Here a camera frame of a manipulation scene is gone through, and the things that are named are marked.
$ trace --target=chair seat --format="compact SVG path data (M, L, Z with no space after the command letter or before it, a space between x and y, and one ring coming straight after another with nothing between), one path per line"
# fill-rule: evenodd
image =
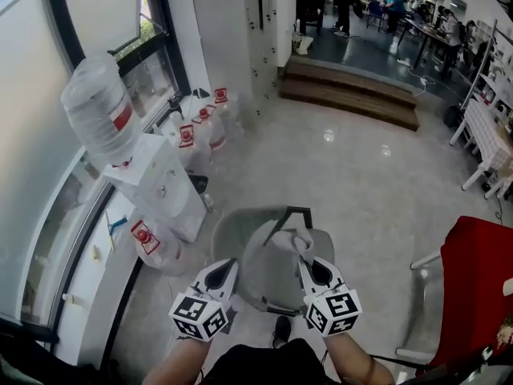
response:
M441 255L442 331L433 367L493 346L504 319L513 313L513 296L503 296L503 283L513 278L513 229L460 217Z

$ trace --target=chair backrest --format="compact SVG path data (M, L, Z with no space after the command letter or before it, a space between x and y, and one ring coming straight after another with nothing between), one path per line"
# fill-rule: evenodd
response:
M369 2L369 14L374 17L381 17L383 14L382 8L379 6L378 0L371 0Z

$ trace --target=wooden stairs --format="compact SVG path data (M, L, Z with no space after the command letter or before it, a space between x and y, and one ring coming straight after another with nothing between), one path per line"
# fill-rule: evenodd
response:
M417 131L417 105L411 92L344 71L292 62L280 96L350 111Z

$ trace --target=glossy floor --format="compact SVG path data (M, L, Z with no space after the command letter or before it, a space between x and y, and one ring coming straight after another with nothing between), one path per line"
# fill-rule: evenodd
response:
M169 352L174 329L168 317L172 296L185 289L210 262L211 232L219 218L237 207L285 203L310 207L313 225L333 238L335 262L358 291L364 314L353 336L368 352L394 356L405 341L414 289L410 263L442 245L462 216L497 221L497 200L485 201L478 184L463 182L477 161L461 144L451 147L451 131L441 120L445 104L419 97L421 127L410 132L348 112L283 99L270 102L256 127L215 155L208 188L216 211L208 215L198 241L190 245L190 272L166 278L143 267L115 340L112 358L129 383L140 380ZM506 225L513 207L503 202ZM426 291L434 304L417 324L408 344L420 351L437 346L441 279ZM262 314L236 299L230 335L213 341L204 369L237 343L268 347L276 315ZM293 320L293 338L305 338L319 358L325 348L302 318ZM390 365L396 375L400 369ZM326 370L333 378L328 360Z
M434 69L436 63L431 56L424 67L419 65L412 70L416 76L408 72L408 67L397 63L398 59L407 61L412 65L415 63L422 44L422 36L413 36L406 32L398 48L402 28L399 28L395 36L385 34L383 30L378 32L378 21L376 19L367 28L366 18L359 19L351 12L351 37L347 39L337 37L331 30L328 30L335 23L335 20L335 17L331 14L325 15L324 28L319 35L316 35L314 27L307 27L306 33L313 37L313 44L309 48L308 54L301 57L355 67L421 89L423 85L420 83L419 76L425 75L433 79L429 80L430 83L436 83L427 86L428 92L452 103L458 103L467 94L470 85L457 72L454 71L450 78L442 81L440 73ZM386 21L383 22L382 29L385 28Z

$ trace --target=plastic water jug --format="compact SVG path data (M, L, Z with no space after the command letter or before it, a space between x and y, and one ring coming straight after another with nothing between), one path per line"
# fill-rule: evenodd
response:
M224 133L228 139L236 138L242 133L239 122L239 102L236 96L228 94L226 88L214 90L216 113L223 122Z
M139 220L131 228L131 234L135 249L146 265L170 276L184 273L184 247L168 227L156 221Z
M208 176L212 150L207 142L196 139L192 124L180 127L180 145L178 157L189 174Z
M225 140L223 122L215 110L216 106L208 104L192 119L195 133L200 140L207 141L213 151L220 148Z
M142 128L111 55L84 59L64 89L61 102L88 152L114 166L131 161Z

